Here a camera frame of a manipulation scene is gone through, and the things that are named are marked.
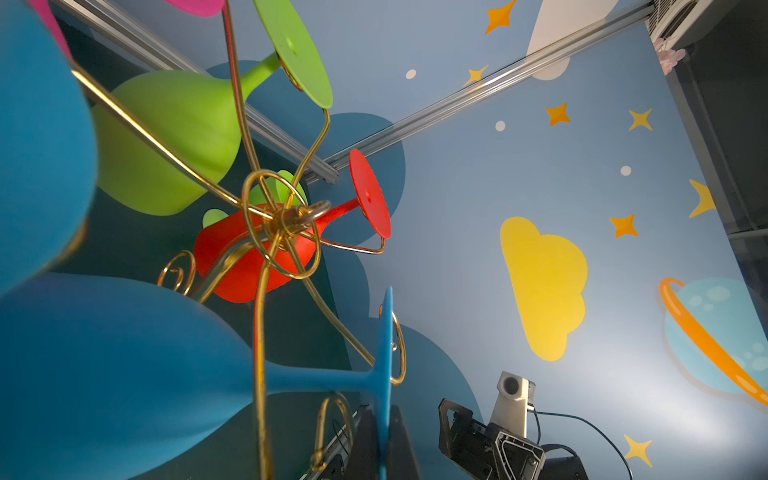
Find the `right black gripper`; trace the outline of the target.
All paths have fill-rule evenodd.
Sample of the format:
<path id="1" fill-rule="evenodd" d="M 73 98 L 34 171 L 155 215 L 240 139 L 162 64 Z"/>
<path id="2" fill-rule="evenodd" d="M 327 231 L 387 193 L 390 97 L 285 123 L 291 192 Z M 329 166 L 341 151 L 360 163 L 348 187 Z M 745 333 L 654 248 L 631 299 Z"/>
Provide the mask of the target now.
<path id="1" fill-rule="evenodd" d="M 474 479 L 539 478 L 545 461 L 540 446 L 474 421 L 472 410 L 446 398 L 438 406 L 438 416 L 440 451 L 454 458 L 461 447 L 461 466 Z"/>

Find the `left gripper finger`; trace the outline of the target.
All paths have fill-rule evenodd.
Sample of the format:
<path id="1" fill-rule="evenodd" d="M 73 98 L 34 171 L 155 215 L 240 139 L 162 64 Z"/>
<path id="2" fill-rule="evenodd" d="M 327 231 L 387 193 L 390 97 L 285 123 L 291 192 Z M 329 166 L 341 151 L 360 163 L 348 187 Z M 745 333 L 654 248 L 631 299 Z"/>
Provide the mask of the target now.
<path id="1" fill-rule="evenodd" d="M 420 470 L 401 410 L 390 408 L 387 433 L 381 437 L 371 408 L 357 420 L 344 471 L 345 479 L 416 480 Z"/>

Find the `blue wine glass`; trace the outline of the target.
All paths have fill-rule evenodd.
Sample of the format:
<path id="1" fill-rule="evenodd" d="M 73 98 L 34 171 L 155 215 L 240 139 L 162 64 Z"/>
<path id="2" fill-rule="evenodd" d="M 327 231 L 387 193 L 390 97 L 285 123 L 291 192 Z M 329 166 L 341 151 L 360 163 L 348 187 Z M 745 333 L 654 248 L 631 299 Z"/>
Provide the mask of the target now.
<path id="1" fill-rule="evenodd" d="M 252 349 L 193 299 L 40 275 L 1 300 L 1 475 L 140 475 L 249 406 L 254 378 Z"/>
<path id="2" fill-rule="evenodd" d="M 1 292 L 59 257 L 79 233 L 97 179 L 88 104 L 52 16 L 1 4 Z"/>

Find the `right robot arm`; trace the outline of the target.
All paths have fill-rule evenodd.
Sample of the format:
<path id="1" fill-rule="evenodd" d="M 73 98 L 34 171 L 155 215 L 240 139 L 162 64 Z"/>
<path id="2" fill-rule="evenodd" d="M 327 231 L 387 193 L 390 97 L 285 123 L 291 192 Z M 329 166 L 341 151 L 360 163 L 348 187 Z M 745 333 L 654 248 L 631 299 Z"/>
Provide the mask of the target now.
<path id="1" fill-rule="evenodd" d="M 442 454 L 474 479 L 586 479 L 579 454 L 571 447 L 538 444 L 490 423 L 448 399 L 438 407 Z"/>

